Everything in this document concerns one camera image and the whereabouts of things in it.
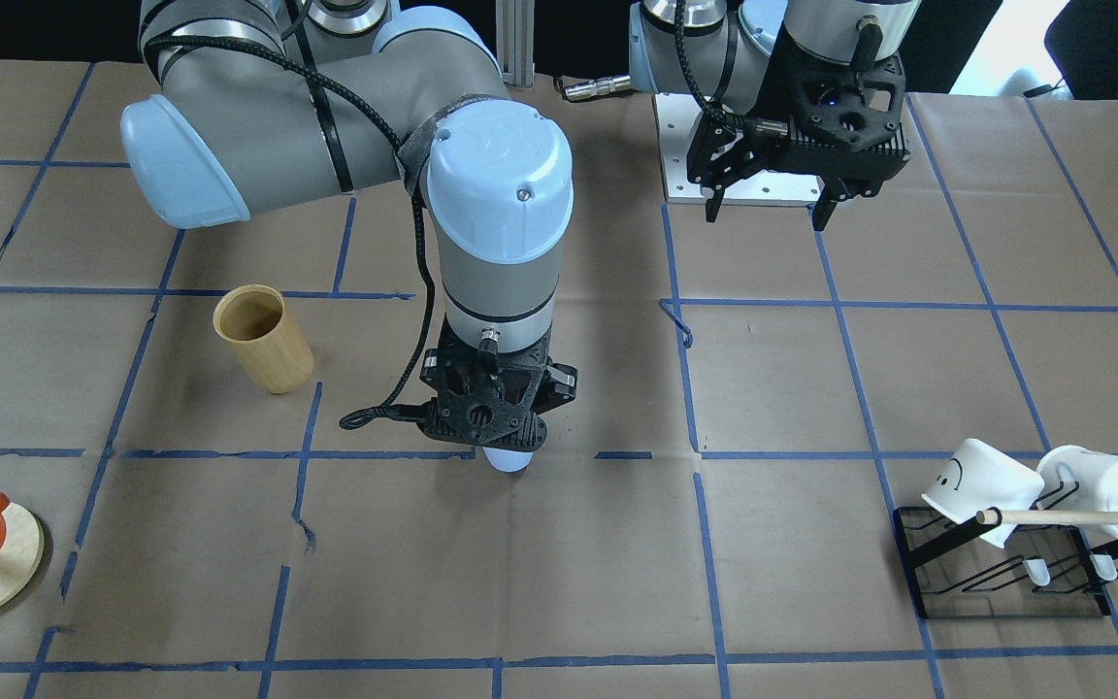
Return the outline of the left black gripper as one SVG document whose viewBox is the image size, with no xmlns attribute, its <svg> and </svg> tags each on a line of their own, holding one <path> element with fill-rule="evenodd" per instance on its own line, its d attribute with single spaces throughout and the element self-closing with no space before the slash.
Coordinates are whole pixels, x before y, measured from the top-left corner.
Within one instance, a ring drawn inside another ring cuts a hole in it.
<svg viewBox="0 0 1118 699">
<path fill-rule="evenodd" d="M 839 204 L 874 196 L 912 158 L 904 135 L 904 64 L 879 57 L 881 34 L 853 36 L 851 62 L 839 65 L 777 37 L 758 100 L 740 116 L 711 112 L 698 120 L 686 178 L 710 190 L 705 221 L 714 224 L 726 190 L 762 171 L 819 177 L 812 229 L 822 233 Z"/>
</svg>

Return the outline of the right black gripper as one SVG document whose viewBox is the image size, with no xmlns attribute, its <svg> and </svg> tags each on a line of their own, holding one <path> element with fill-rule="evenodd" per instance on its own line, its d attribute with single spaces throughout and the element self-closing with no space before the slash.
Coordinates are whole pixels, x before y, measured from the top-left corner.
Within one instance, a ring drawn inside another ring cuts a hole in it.
<svg viewBox="0 0 1118 699">
<path fill-rule="evenodd" d="M 547 437 L 541 415 L 574 402 L 578 371 L 547 355 L 550 332 L 518 352 L 487 352 L 440 328 L 426 352 L 421 381 L 436 395 L 423 404 L 427 438 L 486 448 L 533 452 Z"/>
</svg>

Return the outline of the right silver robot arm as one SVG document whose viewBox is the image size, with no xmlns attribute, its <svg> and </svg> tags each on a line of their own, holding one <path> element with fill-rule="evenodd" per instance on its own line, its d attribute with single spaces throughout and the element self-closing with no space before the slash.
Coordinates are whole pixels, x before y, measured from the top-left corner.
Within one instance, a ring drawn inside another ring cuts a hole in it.
<svg viewBox="0 0 1118 699">
<path fill-rule="evenodd" d="M 408 363 L 434 398 L 394 395 L 341 421 L 387 417 L 523 470 L 544 412 L 577 372 L 547 355 L 574 155 L 562 127 L 510 100 L 492 49 L 459 15 L 395 1 L 144 1 L 138 48 L 160 91 L 121 115 L 138 186 L 176 227 L 400 181 L 429 212 L 440 278 L 416 233 L 434 349 Z"/>
</svg>

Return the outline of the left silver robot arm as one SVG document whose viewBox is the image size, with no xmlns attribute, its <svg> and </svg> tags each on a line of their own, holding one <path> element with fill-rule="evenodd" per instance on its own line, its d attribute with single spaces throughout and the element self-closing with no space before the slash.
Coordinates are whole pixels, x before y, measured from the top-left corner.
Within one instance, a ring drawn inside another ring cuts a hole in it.
<svg viewBox="0 0 1118 699">
<path fill-rule="evenodd" d="M 698 108 L 686 181 L 714 221 L 733 185 L 771 171 L 819 179 L 811 224 L 871 198 L 910 159 L 900 47 L 918 1 L 639 1 L 633 88 Z"/>
</svg>

